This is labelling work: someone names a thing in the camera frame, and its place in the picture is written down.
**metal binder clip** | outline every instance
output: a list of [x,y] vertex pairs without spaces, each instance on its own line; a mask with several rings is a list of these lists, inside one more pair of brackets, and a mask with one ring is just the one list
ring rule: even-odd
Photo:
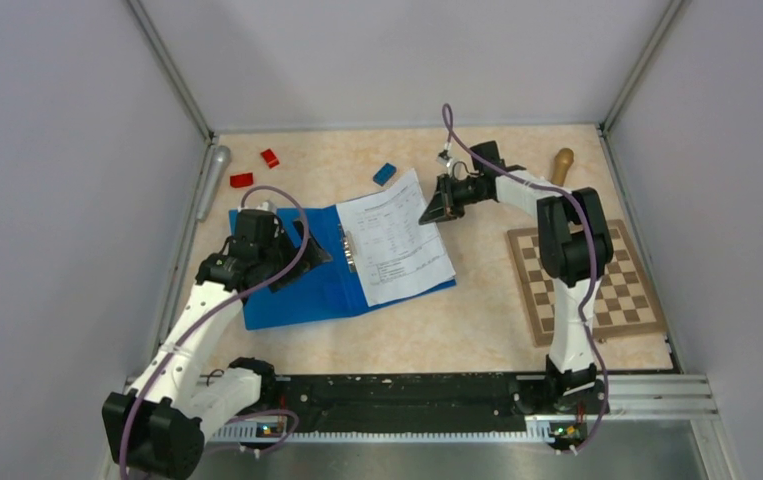
[[351,236],[348,232],[343,230],[342,225],[338,225],[340,228],[340,241],[343,243],[343,253],[346,255],[346,264],[349,266],[351,273],[357,272],[357,267],[354,264],[354,242],[351,240]]

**gray tube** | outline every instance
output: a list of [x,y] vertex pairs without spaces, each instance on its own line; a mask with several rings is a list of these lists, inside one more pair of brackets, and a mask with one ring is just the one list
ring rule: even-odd
[[219,181],[225,174],[225,170],[228,169],[229,163],[231,163],[231,149],[224,145],[216,147],[210,157],[207,179],[204,181],[204,189],[198,203],[196,219],[199,222],[203,222],[207,218],[207,214],[210,213],[210,207],[213,206],[213,199],[216,197],[216,190],[219,188]]

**beige tabletop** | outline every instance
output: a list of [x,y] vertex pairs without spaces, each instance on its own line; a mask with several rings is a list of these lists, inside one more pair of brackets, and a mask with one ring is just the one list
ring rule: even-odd
[[[508,165],[544,177],[555,153],[572,148],[575,164],[566,187],[594,187],[606,217],[624,218],[593,125],[460,128],[458,134],[469,144],[496,140]],[[305,207],[324,207],[378,191],[372,176],[390,162],[399,170],[394,180],[415,168],[427,199],[442,173],[435,158],[444,140],[440,129],[222,136],[233,162],[210,216],[198,224],[183,291],[189,292],[198,264],[229,233],[227,212],[237,207],[244,190],[231,188],[228,175],[251,171],[256,185],[280,187]],[[281,162],[271,170],[260,157],[267,148]],[[453,154],[465,158],[460,149]],[[287,206],[274,194],[252,197],[255,204],[268,199]],[[237,320],[226,329],[209,368],[247,356],[266,360],[283,374],[542,370],[548,348],[533,347],[506,240],[509,229],[535,225],[514,207],[469,206],[464,218],[439,225],[456,287],[353,318],[253,332]],[[609,339],[600,350],[611,369],[672,367],[661,334]]]

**robotic arm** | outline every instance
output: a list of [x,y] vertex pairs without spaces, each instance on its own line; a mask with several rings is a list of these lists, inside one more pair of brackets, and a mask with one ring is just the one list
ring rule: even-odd
[[[302,231],[296,221],[296,230]],[[222,377],[195,394],[202,368],[229,323],[242,318],[243,302],[219,309],[192,334],[188,332],[211,310],[238,292],[260,284],[283,270],[298,249],[284,231],[271,204],[243,209],[233,236],[222,250],[199,266],[195,285],[181,317],[145,372],[122,393],[111,393],[102,407],[113,460],[119,463],[124,426],[138,392],[155,370],[157,380],[145,389],[136,412],[127,448],[127,465],[167,478],[189,477],[204,451],[205,442],[238,412],[255,404],[271,365],[254,359],[233,362]],[[270,285],[277,291],[331,256],[310,237],[296,266]]]
[[[539,402],[532,400],[535,404],[525,405],[524,409],[538,410],[542,405],[536,403],[542,404],[544,401],[559,410],[569,409],[580,398],[597,395],[602,387],[601,382],[596,380],[593,353],[578,314],[578,307],[590,282],[595,282],[595,289],[598,290],[605,265],[613,258],[613,245],[599,196],[592,188],[567,191],[581,204],[593,234],[597,276],[590,278],[588,246],[583,232],[570,229],[570,224],[579,225],[580,219],[569,202],[558,193],[543,192],[527,185],[554,187],[524,168],[506,168],[496,142],[482,143],[471,150],[491,164],[509,171],[525,184],[508,176],[500,176],[475,159],[474,171],[458,179],[455,173],[463,162],[451,158],[448,150],[444,150],[438,161],[446,166],[447,172],[437,177],[436,190],[419,222],[426,224],[461,218],[465,205],[484,200],[514,205],[537,218],[543,268],[555,284],[555,334],[546,357],[546,391],[541,392]],[[584,316],[592,319],[593,315],[594,302],[590,301],[584,306]]]

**white paper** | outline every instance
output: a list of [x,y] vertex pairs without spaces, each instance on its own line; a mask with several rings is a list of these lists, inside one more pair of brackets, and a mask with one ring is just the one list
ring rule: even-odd
[[369,306],[418,295],[455,276],[437,225],[419,225],[425,197],[416,171],[373,195],[337,204]]

